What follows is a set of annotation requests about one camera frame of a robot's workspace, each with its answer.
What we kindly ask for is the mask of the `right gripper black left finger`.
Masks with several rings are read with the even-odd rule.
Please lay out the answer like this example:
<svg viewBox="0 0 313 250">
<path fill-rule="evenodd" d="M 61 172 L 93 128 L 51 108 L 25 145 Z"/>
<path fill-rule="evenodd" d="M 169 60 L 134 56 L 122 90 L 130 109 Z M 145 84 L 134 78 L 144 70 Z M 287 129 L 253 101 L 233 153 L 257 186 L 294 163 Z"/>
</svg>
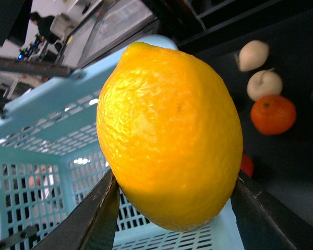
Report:
<svg viewBox="0 0 313 250">
<path fill-rule="evenodd" d="M 84 200 L 33 249 L 112 249 L 119 185 L 109 170 Z"/>
</svg>

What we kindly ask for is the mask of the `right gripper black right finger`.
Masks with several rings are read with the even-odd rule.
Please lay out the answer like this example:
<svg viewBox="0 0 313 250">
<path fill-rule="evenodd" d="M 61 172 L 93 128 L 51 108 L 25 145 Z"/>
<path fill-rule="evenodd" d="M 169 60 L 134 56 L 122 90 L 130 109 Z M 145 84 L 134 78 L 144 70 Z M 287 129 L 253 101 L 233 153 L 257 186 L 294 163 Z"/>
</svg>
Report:
<svg viewBox="0 0 313 250">
<path fill-rule="evenodd" d="M 244 249 L 313 249 L 313 226 L 248 176 L 231 196 Z"/>
</svg>

